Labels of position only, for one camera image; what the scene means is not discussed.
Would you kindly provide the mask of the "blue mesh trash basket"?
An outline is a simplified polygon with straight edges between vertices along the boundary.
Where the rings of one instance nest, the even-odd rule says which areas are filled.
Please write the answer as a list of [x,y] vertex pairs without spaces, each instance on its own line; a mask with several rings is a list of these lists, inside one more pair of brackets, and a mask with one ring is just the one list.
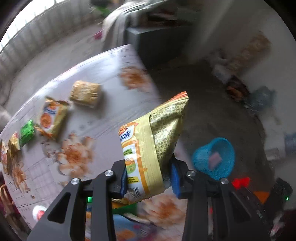
[[214,180],[227,178],[235,164],[233,145],[226,138],[215,138],[196,149],[192,156],[194,167]]

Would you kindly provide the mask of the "orange folder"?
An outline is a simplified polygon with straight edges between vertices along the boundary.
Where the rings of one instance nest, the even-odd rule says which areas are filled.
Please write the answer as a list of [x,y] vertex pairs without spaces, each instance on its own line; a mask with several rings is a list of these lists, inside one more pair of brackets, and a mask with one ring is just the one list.
[[270,193],[266,191],[254,191],[254,195],[259,199],[259,201],[264,204],[268,199]]

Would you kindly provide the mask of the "colourful snack wrapper pile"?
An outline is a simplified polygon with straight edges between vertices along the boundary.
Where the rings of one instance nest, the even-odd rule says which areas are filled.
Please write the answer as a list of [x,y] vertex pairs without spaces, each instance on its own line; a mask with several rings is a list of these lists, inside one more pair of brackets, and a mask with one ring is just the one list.
[[157,227],[137,217],[136,212],[136,204],[112,210],[116,240],[154,240]]

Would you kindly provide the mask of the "black device green light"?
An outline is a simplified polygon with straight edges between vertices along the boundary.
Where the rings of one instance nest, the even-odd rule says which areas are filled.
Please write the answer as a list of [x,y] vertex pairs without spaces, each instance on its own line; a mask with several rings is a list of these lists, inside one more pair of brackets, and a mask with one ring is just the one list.
[[275,184],[270,192],[269,204],[273,212],[283,210],[293,193],[291,185],[282,178],[276,178]]

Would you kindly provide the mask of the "gold candy wrapper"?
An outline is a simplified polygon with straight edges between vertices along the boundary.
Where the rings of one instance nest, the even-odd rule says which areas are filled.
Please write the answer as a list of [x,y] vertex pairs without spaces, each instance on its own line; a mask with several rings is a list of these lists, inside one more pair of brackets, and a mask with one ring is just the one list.
[[8,142],[9,152],[11,158],[16,156],[18,152],[21,150],[20,142],[19,142],[19,135],[18,132],[14,132]]

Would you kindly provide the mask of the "green candy wrapper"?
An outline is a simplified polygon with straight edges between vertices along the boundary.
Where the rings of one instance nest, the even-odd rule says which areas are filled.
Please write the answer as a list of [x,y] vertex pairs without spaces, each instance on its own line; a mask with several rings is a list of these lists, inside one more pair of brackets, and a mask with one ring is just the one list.
[[20,145],[27,144],[35,136],[34,121],[28,120],[21,128]]

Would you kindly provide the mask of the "small gold snack packet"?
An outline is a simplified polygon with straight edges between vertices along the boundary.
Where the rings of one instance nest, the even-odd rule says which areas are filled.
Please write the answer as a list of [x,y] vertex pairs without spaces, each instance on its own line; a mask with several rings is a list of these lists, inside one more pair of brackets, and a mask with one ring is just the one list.
[[41,115],[35,124],[35,130],[49,139],[56,140],[67,116],[70,104],[67,101],[45,97]]

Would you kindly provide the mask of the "empty blue water jug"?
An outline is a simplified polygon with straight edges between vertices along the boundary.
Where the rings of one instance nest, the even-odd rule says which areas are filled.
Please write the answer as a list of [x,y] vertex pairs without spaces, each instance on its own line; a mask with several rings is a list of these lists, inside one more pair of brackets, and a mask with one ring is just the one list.
[[267,86],[261,86],[250,93],[245,102],[245,107],[253,113],[260,113],[273,106],[276,91]]

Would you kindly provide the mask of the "black butter bread bag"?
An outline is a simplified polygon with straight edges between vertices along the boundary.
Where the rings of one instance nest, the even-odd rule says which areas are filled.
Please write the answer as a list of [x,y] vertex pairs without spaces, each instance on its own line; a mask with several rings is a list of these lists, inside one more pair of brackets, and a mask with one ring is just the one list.
[[245,101],[250,92],[247,86],[236,76],[232,76],[225,86],[226,93],[236,102]]

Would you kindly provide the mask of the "brown wafer packet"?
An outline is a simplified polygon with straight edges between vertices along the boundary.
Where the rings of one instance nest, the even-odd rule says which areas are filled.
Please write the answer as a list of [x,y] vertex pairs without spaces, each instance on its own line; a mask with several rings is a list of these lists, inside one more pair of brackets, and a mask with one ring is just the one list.
[[101,96],[100,84],[78,80],[72,85],[69,99],[76,104],[96,108]]

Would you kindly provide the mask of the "dark grey cabinet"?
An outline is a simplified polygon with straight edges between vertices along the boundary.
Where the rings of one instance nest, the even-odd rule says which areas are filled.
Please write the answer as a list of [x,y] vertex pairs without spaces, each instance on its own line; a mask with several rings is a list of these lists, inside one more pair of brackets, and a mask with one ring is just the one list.
[[190,32],[190,26],[129,27],[125,44],[134,47],[145,67],[152,67],[177,57]]

